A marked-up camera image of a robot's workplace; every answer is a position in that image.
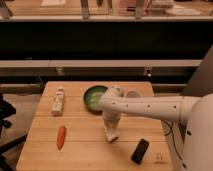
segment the wooden tabletop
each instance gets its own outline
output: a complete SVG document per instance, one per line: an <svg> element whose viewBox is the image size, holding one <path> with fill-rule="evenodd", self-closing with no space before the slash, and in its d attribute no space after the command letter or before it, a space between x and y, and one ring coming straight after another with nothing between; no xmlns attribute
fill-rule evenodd
<svg viewBox="0 0 213 171"><path fill-rule="evenodd" d="M93 85L120 85L125 91L137 89L143 96L153 96L148 82L49 82L35 113L27 141L17 164L18 171L171 171L172 164L161 123L123 114L119 138L108 143L101 115L94 115L83 104L84 92ZM51 105L56 89L63 86L63 115L53 117ZM57 150L58 128L67 135L62 150ZM131 161L139 140L150 146L143 161Z"/></svg>

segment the white bottle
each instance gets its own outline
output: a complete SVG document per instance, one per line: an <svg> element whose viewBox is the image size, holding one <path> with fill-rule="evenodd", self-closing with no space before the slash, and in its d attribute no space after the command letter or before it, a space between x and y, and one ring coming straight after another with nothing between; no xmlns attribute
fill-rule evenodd
<svg viewBox="0 0 213 171"><path fill-rule="evenodd" d="M52 115L61 116L63 113L63 104L64 104L64 89L59 87L55 93L52 104Z"/></svg>

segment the chair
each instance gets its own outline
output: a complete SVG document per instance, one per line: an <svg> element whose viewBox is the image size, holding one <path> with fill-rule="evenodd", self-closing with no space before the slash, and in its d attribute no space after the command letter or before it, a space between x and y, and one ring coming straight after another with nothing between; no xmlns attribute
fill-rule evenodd
<svg viewBox="0 0 213 171"><path fill-rule="evenodd" d="M16 109L8 102L3 100L3 95L0 93L0 135L2 127L9 128L12 123L5 120L5 118L16 113ZM11 148L17 146L18 144L24 142L27 135L24 135L18 139L15 139L7 144L0 146L0 168L4 171L13 171L13 169L6 163L5 157L2 155L4 152L10 150Z"/></svg>

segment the orange carrot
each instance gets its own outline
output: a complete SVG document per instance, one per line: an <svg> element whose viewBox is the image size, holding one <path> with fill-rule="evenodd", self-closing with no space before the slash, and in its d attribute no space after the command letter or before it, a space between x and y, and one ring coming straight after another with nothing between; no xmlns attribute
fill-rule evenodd
<svg viewBox="0 0 213 171"><path fill-rule="evenodd" d="M58 148L58 150L62 149L62 147L64 145L65 137L66 137L66 127L61 126L58 129L58 137L57 137L57 148Z"/></svg>

